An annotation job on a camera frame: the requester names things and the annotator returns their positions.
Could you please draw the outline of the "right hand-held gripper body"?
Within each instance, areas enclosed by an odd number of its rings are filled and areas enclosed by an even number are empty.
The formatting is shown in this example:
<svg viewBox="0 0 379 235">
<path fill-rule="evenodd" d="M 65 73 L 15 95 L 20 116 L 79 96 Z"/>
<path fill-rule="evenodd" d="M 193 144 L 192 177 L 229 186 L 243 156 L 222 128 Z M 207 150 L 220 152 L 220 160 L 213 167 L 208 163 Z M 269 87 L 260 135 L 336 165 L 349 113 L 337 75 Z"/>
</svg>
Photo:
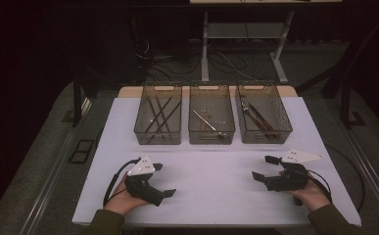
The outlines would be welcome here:
<svg viewBox="0 0 379 235">
<path fill-rule="evenodd" d="M 280 165 L 284 168 L 284 173 L 266 177 L 263 183 L 268 191 L 303 189 L 308 183 L 308 170 L 304 167 L 304 163 L 322 159 L 321 155 L 290 148 L 286 155 L 280 158 Z"/>
</svg>

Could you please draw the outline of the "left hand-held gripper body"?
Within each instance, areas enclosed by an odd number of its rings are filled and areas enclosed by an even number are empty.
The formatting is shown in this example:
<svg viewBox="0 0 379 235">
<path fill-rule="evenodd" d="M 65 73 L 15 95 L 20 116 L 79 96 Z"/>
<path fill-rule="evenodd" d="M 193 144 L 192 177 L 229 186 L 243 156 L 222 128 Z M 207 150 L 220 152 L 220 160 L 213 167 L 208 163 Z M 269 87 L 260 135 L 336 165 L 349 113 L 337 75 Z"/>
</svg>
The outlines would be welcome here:
<svg viewBox="0 0 379 235">
<path fill-rule="evenodd" d="M 125 186 L 128 193 L 149 204 L 159 206 L 166 197 L 166 192 L 160 191 L 150 185 L 149 179 L 157 171 L 149 155 L 139 159 L 127 173 Z"/>
</svg>

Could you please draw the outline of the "knife with wooden handle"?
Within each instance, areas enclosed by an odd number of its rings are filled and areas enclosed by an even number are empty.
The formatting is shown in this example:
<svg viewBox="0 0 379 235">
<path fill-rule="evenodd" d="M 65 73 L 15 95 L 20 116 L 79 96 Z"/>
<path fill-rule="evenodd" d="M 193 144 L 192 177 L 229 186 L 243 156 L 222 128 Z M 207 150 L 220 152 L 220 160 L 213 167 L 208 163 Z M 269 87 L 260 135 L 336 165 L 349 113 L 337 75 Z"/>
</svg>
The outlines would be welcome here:
<svg viewBox="0 0 379 235">
<path fill-rule="evenodd" d="M 278 139 L 280 135 L 275 132 L 274 128 L 271 126 L 271 124 L 261 115 L 261 113 L 251 104 L 249 103 L 249 108 L 253 111 L 253 113 L 257 116 L 258 120 L 263 124 L 265 129 L 267 131 L 271 131 L 272 133 L 269 134 L 271 138 Z"/>
</svg>

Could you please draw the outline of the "black chopstick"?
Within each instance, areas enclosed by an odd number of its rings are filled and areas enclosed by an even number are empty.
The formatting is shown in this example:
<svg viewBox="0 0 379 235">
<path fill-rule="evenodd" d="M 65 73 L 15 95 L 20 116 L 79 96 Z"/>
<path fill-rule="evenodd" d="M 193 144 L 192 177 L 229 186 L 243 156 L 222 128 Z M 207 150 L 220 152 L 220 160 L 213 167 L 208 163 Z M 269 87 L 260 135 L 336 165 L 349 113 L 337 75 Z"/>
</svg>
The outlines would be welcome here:
<svg viewBox="0 0 379 235">
<path fill-rule="evenodd" d="M 163 127 L 162 132 L 146 132 L 145 128 L 153 117 L 149 107 L 149 100 L 152 99 L 144 99 L 139 107 L 134 126 L 138 142 L 142 145 L 179 145 L 181 143 L 181 99 L 172 98 L 165 110 L 168 131 Z"/>
<path fill-rule="evenodd" d="M 150 123 L 145 128 L 146 132 L 156 132 L 160 131 L 163 128 L 163 125 L 166 123 L 165 110 L 168 104 L 171 102 L 172 98 L 169 97 L 164 102 L 159 97 L 155 97 L 154 100 L 157 104 L 156 108 L 152 100 L 149 100 L 149 107 L 151 108 L 152 114 L 154 116 L 150 119 Z"/>
</svg>

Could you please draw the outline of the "smoky clear plastic bin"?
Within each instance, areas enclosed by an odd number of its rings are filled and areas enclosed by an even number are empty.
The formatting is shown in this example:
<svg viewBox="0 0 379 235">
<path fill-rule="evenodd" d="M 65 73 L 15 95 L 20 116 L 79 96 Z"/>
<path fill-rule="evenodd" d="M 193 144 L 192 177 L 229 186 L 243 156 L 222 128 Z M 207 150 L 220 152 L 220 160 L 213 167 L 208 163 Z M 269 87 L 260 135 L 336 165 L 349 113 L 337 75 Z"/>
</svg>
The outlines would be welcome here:
<svg viewBox="0 0 379 235">
<path fill-rule="evenodd" d="M 202 131 L 201 120 L 192 112 L 201 114 L 209 110 L 210 124 L 226 134 L 219 138 L 213 131 Z M 198 145 L 230 145 L 235 132 L 235 123 L 229 85 L 213 81 L 192 82 L 189 92 L 188 113 L 189 142 Z"/>
<path fill-rule="evenodd" d="M 284 144 L 293 131 L 279 91 L 272 81 L 238 81 L 235 101 L 239 119 L 241 140 L 245 144 Z M 278 139 L 266 138 L 253 121 L 243 113 L 241 103 L 251 103 L 271 124 Z"/>
<path fill-rule="evenodd" d="M 146 98 L 180 98 L 182 101 L 182 84 L 179 82 L 146 82 L 143 86 L 140 104 Z"/>
</svg>

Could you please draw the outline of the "fork with wooden handle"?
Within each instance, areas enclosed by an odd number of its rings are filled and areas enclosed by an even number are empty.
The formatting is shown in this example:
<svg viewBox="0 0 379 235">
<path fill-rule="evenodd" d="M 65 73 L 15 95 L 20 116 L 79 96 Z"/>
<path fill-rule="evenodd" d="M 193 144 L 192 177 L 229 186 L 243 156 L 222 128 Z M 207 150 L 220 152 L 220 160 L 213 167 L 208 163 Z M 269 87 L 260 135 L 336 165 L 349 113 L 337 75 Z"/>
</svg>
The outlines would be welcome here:
<svg viewBox="0 0 379 235">
<path fill-rule="evenodd" d="M 249 104 L 246 105 L 244 102 L 241 103 L 242 111 L 245 115 L 247 115 L 253 123 L 257 126 L 259 130 L 262 130 L 265 132 L 264 136 L 266 138 L 270 138 L 269 134 L 266 133 L 266 129 L 263 126 L 263 124 L 258 120 L 257 116 L 253 113 L 253 111 L 249 108 Z"/>
</svg>

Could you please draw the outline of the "metal spoon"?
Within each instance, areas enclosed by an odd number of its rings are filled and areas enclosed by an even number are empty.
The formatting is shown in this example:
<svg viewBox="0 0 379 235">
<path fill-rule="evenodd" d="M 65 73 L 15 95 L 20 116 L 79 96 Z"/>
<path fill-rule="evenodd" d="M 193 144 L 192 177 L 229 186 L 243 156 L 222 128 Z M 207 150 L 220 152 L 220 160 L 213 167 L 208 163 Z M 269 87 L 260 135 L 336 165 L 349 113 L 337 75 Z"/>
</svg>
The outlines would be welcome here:
<svg viewBox="0 0 379 235">
<path fill-rule="evenodd" d="M 226 134 L 222 133 L 221 131 L 218 131 L 213 125 L 211 125 L 205 118 L 203 118 L 198 112 L 195 110 L 192 110 L 192 112 L 200 119 L 202 120 L 219 138 L 223 138 L 226 136 Z"/>
</svg>

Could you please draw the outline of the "person's left hand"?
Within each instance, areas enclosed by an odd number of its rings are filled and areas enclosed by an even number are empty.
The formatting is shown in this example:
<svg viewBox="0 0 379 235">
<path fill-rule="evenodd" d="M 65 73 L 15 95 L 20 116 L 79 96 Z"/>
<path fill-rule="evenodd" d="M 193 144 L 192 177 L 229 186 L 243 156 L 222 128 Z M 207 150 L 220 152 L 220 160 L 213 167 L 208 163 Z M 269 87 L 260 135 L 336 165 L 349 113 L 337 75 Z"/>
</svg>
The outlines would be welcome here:
<svg viewBox="0 0 379 235">
<path fill-rule="evenodd" d="M 146 205 L 146 201 L 132 197 L 127 192 L 123 179 L 116 187 L 114 196 L 103 206 L 103 209 L 106 211 L 127 215 L 129 212 Z"/>
</svg>

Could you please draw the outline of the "person's right hand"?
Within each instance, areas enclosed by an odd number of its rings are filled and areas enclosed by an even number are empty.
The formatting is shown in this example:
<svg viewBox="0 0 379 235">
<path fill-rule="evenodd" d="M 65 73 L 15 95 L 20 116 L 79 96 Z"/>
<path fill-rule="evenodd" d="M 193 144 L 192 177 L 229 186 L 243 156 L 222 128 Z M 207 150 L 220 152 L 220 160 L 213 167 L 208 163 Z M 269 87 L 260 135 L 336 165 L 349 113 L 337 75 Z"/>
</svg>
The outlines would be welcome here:
<svg viewBox="0 0 379 235">
<path fill-rule="evenodd" d="M 330 205 L 331 202 L 325 196 L 323 190 L 316 185 L 313 177 L 311 175 L 308 177 L 308 183 L 303 189 L 286 191 L 286 194 L 300 199 L 309 212 L 314 212 L 327 205 Z"/>
</svg>

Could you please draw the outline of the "black metal stand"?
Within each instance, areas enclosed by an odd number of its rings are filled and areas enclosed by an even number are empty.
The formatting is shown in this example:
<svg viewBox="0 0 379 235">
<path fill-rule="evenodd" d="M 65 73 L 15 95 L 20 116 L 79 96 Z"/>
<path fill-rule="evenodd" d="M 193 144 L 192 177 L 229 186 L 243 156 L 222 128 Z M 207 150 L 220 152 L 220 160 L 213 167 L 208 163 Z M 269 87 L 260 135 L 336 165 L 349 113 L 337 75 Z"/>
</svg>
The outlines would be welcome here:
<svg viewBox="0 0 379 235">
<path fill-rule="evenodd" d="M 79 74 L 74 76 L 72 81 L 73 89 L 73 108 L 66 111 L 62 122 L 70 122 L 73 127 L 77 127 L 82 118 L 82 90 L 80 85 Z"/>
<path fill-rule="evenodd" d="M 346 129 L 351 129 L 353 126 L 365 126 L 364 120 L 358 112 L 351 112 L 351 67 L 348 67 L 343 74 L 342 94 L 341 94 L 341 113 L 340 119 Z"/>
</svg>

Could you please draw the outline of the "aluminium rail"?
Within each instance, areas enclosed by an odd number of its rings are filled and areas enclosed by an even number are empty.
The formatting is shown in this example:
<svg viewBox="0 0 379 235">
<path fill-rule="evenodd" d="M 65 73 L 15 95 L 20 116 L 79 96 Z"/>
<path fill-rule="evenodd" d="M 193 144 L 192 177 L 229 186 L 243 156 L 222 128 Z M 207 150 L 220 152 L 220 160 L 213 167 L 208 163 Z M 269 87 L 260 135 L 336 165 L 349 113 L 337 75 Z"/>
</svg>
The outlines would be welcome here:
<svg viewBox="0 0 379 235">
<path fill-rule="evenodd" d="M 29 199 L 23 226 L 18 235 L 33 235 L 55 190 L 65 161 L 77 135 L 74 112 L 87 114 L 92 103 L 88 98 L 60 96 L 52 107 L 20 167 L 25 181 L 24 197 Z"/>
<path fill-rule="evenodd" d="M 356 111 L 365 126 L 346 129 L 336 103 L 328 100 L 326 106 L 333 127 L 325 131 L 325 145 L 355 201 L 362 226 L 379 235 L 379 120 L 365 105 L 357 103 Z"/>
</svg>

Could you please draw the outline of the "white frame desk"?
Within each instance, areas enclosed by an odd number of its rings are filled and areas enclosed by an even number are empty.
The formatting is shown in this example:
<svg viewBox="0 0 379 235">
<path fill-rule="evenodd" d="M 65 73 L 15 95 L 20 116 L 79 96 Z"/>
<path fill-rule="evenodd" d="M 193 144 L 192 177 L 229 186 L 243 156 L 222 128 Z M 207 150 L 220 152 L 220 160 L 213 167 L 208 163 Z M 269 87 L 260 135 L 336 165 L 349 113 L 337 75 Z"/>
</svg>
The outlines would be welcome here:
<svg viewBox="0 0 379 235">
<path fill-rule="evenodd" d="M 300 7 L 333 7 L 343 0 L 189 0 L 191 7 L 205 7 L 203 10 L 203 35 L 201 75 L 203 81 L 210 78 L 209 72 L 209 40 L 210 39 L 276 39 L 277 47 L 269 53 L 277 77 L 281 83 L 287 83 L 287 76 L 282 68 L 280 57 L 292 20 Z M 209 13 L 222 7 L 224 10 L 241 11 L 265 7 L 280 10 L 285 8 L 287 14 L 282 22 L 275 23 L 211 23 Z"/>
</svg>

